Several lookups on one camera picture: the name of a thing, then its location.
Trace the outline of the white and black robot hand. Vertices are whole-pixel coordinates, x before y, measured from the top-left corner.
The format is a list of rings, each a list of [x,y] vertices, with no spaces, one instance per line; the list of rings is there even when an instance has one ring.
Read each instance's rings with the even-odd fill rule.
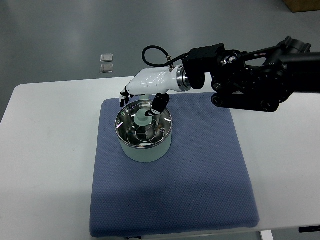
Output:
[[[130,97],[155,95],[151,109],[145,116],[160,115],[167,107],[170,96],[169,90],[178,93],[187,92],[191,89],[186,71],[182,65],[175,68],[159,67],[147,68],[140,71],[120,92],[119,103],[124,107]]]

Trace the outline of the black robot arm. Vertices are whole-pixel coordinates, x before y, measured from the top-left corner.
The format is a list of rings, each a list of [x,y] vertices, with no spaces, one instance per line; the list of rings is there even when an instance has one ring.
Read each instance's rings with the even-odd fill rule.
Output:
[[[320,54],[310,48],[290,36],[253,52],[219,43],[191,49],[182,64],[193,89],[202,89],[210,73],[216,107],[272,113],[293,93],[319,93]]]

